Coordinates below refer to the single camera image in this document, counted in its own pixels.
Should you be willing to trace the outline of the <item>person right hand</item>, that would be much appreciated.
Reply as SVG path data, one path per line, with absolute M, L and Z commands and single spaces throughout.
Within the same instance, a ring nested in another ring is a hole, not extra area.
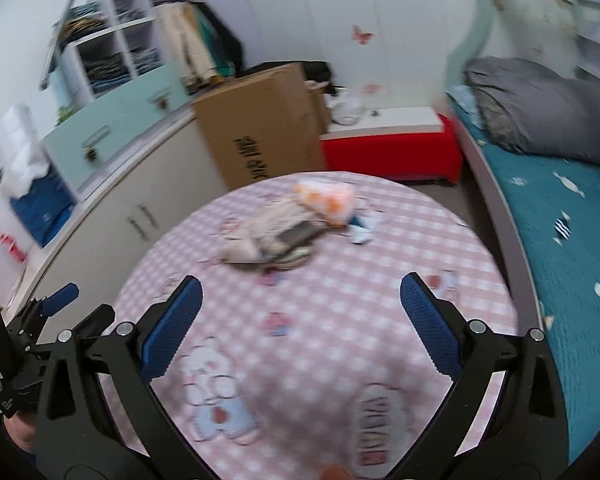
M 354 478 L 343 466 L 329 465 L 321 471 L 320 480 L 354 480 Z

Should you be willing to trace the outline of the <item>person left hand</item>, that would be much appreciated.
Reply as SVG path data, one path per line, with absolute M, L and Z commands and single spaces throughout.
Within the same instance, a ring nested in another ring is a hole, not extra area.
M 36 415 L 17 412 L 11 418 L 3 419 L 3 426 L 9 439 L 21 451 L 33 455 L 35 453 Z

